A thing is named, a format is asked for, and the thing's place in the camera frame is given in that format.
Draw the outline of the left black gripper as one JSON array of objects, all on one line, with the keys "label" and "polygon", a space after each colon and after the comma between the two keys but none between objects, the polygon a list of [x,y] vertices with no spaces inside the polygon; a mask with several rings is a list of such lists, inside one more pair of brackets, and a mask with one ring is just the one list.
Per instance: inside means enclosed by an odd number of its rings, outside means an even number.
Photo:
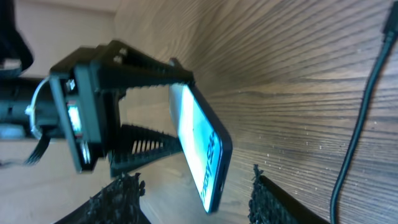
[{"label": "left black gripper", "polygon": [[[108,154],[120,129],[119,101],[125,90],[195,83],[193,72],[177,58],[163,63],[119,40],[76,49],[50,69],[49,81],[77,172],[93,170]],[[110,175],[117,177],[181,152],[174,136],[124,124],[110,151]]]}]

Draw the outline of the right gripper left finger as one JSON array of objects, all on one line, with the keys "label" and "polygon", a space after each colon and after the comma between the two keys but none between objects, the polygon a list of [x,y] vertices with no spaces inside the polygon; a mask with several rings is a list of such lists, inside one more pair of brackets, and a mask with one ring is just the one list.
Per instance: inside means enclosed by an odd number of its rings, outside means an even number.
[{"label": "right gripper left finger", "polygon": [[83,205],[55,222],[56,224],[145,224],[140,198],[144,196],[145,182],[140,173],[117,177]]}]

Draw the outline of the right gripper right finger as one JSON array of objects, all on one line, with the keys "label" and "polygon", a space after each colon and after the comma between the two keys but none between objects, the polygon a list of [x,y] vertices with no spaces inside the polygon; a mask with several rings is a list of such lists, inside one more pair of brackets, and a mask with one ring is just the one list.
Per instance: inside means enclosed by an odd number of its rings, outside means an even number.
[{"label": "right gripper right finger", "polygon": [[263,175],[255,164],[249,222],[253,224],[329,224]]}]

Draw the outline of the Samsung Galaxy smartphone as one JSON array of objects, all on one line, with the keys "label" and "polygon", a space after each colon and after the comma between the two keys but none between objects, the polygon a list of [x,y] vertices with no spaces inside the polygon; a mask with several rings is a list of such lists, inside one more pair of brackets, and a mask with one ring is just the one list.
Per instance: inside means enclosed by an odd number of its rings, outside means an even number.
[{"label": "Samsung Galaxy smartphone", "polygon": [[231,137],[195,85],[170,85],[169,111],[203,208],[215,213],[233,152]]}]

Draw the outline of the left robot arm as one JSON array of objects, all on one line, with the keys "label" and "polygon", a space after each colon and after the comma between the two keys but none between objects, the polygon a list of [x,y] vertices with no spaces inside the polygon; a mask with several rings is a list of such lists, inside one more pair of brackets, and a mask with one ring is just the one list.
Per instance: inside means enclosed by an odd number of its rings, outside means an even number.
[{"label": "left robot arm", "polygon": [[13,1],[1,2],[1,138],[37,139],[24,160],[1,167],[33,166],[52,139],[65,139],[78,172],[108,158],[112,177],[176,154],[176,137],[122,124],[119,102],[130,88],[194,84],[176,58],[162,63],[119,40],[80,47],[55,64],[46,78],[24,78],[33,55],[16,27]]}]

